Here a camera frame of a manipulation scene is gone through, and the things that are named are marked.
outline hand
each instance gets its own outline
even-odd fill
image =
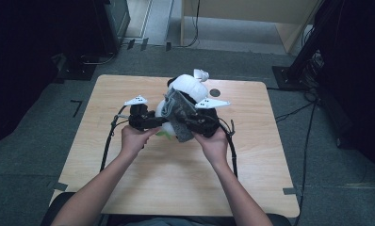
[[[218,128],[213,137],[210,138],[196,133],[193,133],[193,136],[202,145],[204,155],[213,167],[228,164],[226,161],[228,140],[221,128]]]
[[[130,125],[125,125],[122,129],[122,153],[130,153],[137,156],[139,151],[147,143],[149,137],[160,130],[160,127],[139,131]]]

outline forearm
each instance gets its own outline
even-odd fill
[[[121,152],[64,204],[52,225],[91,225],[134,158]]]
[[[236,225],[272,225],[269,218],[238,181],[227,164],[213,166],[228,199]]]

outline wooden table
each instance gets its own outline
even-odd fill
[[[167,92],[164,77],[101,75],[76,133],[59,181],[67,191],[77,191],[100,169],[110,123],[125,101],[142,95],[149,110]],[[299,214],[285,153],[269,102],[260,82],[207,80],[208,90],[218,89],[220,99],[231,105],[218,108],[226,121],[234,120],[239,181],[267,213],[294,218]],[[129,107],[124,112],[129,115]],[[121,148],[121,129],[112,138],[107,163]],[[228,161],[232,167],[231,154]],[[55,191],[53,198],[60,192]],[[103,213],[232,216],[217,175],[195,140],[179,143],[176,138],[152,136],[127,170]]]
[[[199,17],[275,23],[285,50],[290,53],[321,3],[322,0],[203,0]],[[198,0],[182,1],[181,45],[184,45],[184,18],[196,17],[197,4]]]

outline person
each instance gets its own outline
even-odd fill
[[[100,216],[115,186],[138,156],[143,145],[147,143],[151,135],[158,131],[159,128],[142,132],[125,125],[122,129],[122,148],[118,156],[67,200],[52,225],[92,225]],[[226,160],[228,142],[224,132],[219,128],[210,138],[199,134],[193,135],[201,144],[206,159],[220,179],[236,225],[272,225],[268,216],[229,168]]]

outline gray carpet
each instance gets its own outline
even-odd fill
[[[50,84],[18,128],[0,141],[0,225],[39,225],[63,168],[94,83],[100,74],[177,76],[203,69],[213,79],[262,81],[276,88],[271,66],[293,56],[139,46],[98,66],[91,81]],[[302,92],[270,90],[275,116],[308,102]],[[77,103],[83,104],[73,117]],[[305,135],[311,108],[278,122],[293,184],[302,184]],[[334,131],[321,105],[310,134],[307,180],[300,225],[375,225],[375,169],[355,150],[335,147]]]

